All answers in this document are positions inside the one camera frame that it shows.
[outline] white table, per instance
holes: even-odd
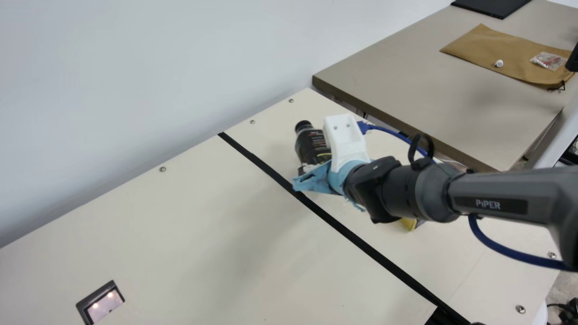
[[[0,324],[423,324],[428,305],[218,137],[0,249]]]
[[[288,178],[295,123],[345,112],[312,90],[293,99],[227,131]],[[366,137],[372,157],[406,163],[403,142]],[[126,302],[99,325],[421,325],[434,311],[223,140],[163,166],[0,249],[0,324],[81,324],[75,304],[111,279]],[[406,233],[309,197],[471,321],[530,324],[558,273],[487,250],[465,220]],[[482,227],[526,252],[554,249],[541,228]]]
[[[309,120],[321,127],[323,117],[348,112],[309,89],[291,99],[226,131],[287,179],[296,176],[299,165],[294,152],[296,123]],[[370,157],[395,156],[409,163],[405,142],[379,131],[365,137]],[[450,224],[427,223],[408,233],[398,223],[374,225],[342,197],[307,196],[472,322],[531,324],[558,275],[486,249],[473,236],[466,218]],[[546,257],[548,250],[557,251],[544,228],[489,219],[481,221],[480,227],[490,238],[528,253]],[[516,305],[524,306],[526,314],[518,314]],[[431,305],[414,307],[433,311]]]

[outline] small white object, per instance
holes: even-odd
[[[370,163],[365,138],[355,117],[350,114],[327,116],[323,131],[327,146],[331,148],[332,172],[339,172],[341,167],[352,160]]]

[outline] black tablet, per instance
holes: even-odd
[[[456,0],[451,5],[504,19],[531,0]]]

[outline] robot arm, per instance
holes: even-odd
[[[369,160],[363,135],[349,115],[327,117],[324,132],[338,158],[331,169],[323,169],[329,187],[365,207],[374,223],[402,217],[447,223],[475,213],[536,224],[550,230],[565,264],[578,268],[578,166],[462,174],[434,164],[431,157],[413,161],[415,147],[411,165],[392,156]]]

